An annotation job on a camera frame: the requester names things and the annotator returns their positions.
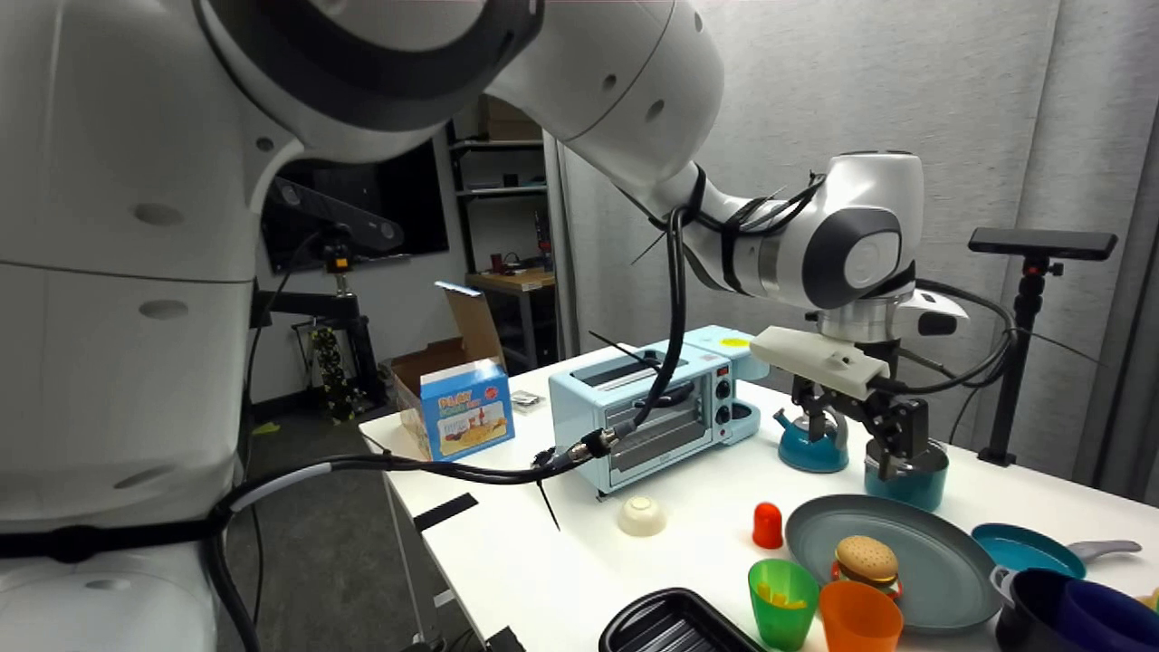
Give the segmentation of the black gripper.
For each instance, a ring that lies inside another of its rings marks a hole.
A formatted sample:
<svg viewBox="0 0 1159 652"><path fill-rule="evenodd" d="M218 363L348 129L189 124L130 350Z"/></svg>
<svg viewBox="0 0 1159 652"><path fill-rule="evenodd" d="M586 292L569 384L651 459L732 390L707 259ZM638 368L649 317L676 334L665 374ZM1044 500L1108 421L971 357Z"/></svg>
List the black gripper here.
<svg viewBox="0 0 1159 652"><path fill-rule="evenodd" d="M817 434L822 415L834 414L845 424L859 421L868 431L868 440L882 447L889 456L917 459L930 447L927 404L918 397L904 397L895 378L871 381L864 402L792 378L789 397L800 404L800 415L808 415L812 434Z"/></svg>

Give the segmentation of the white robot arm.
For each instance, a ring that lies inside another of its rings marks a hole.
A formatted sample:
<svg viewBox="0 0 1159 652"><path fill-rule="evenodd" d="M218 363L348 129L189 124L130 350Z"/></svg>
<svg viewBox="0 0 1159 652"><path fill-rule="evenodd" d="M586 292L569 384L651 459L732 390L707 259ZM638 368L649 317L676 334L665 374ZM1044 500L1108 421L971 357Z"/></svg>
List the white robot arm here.
<svg viewBox="0 0 1159 652"><path fill-rule="evenodd" d="M913 292L924 165L845 152L789 199L696 152L723 66L693 0L0 0L0 652L212 652L264 212L388 258L400 205L294 163L383 163L498 98L661 230L674 271L813 311L776 364L864 397Z"/></svg>

